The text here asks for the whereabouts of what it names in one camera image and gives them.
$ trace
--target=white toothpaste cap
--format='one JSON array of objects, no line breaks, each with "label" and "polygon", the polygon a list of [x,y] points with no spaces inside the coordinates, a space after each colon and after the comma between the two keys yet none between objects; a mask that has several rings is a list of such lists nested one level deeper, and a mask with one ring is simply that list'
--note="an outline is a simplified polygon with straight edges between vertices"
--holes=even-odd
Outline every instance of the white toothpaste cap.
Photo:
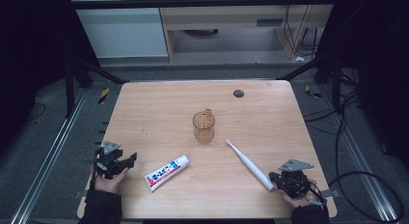
[{"label": "white toothpaste cap", "polygon": [[177,159],[178,163],[180,164],[180,166],[182,168],[186,167],[187,165],[189,165],[189,159],[187,159],[187,156],[184,154],[183,156],[179,157]]}]

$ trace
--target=wooden tabletop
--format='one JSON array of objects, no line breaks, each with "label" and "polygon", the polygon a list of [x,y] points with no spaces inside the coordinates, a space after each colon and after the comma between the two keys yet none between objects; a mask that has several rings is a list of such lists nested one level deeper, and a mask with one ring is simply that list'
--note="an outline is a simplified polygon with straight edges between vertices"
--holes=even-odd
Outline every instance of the wooden tabletop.
[{"label": "wooden tabletop", "polygon": [[[233,95],[236,90],[244,97]],[[214,138],[195,139],[193,116],[211,109]],[[280,218],[292,208],[269,192],[226,145],[230,139],[266,175],[290,158],[313,164],[304,173],[328,185],[287,81],[135,82],[123,85],[104,140],[122,144],[123,158],[138,153],[119,193],[123,217]],[[186,154],[190,165],[150,192],[144,176]],[[328,201],[330,216],[337,209]],[[84,198],[78,216],[84,211]]]}]

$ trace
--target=black sleeve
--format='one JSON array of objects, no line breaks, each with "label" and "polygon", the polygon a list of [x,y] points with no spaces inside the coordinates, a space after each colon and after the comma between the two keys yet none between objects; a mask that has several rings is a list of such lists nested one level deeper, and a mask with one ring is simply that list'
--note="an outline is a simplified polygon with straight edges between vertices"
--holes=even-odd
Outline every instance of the black sleeve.
[{"label": "black sleeve", "polygon": [[84,216],[78,224],[120,224],[123,218],[122,197],[115,193],[88,190]]},{"label": "black sleeve", "polygon": [[292,224],[329,224],[328,216],[322,207],[306,206],[296,208],[291,215]]}]

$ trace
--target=hand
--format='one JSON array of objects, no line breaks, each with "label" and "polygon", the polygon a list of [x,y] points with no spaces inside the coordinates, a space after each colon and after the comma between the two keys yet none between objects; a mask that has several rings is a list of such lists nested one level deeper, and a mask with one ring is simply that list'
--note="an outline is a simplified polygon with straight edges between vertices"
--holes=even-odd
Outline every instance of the hand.
[{"label": "hand", "polygon": [[[94,167],[91,167],[91,175],[93,174]],[[126,174],[129,168],[124,168],[123,171],[117,175],[114,179],[104,179],[101,175],[98,175],[95,179],[95,190],[117,193],[121,182],[126,178]]]},{"label": "hand", "polygon": [[[312,187],[316,186],[316,181],[311,179],[309,179],[309,181],[313,185]],[[290,198],[282,189],[279,189],[279,191],[281,192],[283,199],[288,202],[293,208],[309,206],[309,201],[319,201],[319,199],[311,191],[308,191],[304,198],[299,199]]]}]

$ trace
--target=toothbrush handle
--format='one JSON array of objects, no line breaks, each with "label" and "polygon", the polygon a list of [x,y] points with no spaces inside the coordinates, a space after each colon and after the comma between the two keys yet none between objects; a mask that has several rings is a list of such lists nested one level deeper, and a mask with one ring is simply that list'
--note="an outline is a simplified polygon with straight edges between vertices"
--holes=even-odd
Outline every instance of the toothbrush handle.
[{"label": "toothbrush handle", "polygon": [[253,172],[253,174],[264,184],[264,186],[270,191],[273,189],[274,184],[265,176],[260,168],[245,154],[240,155],[241,161]]}]

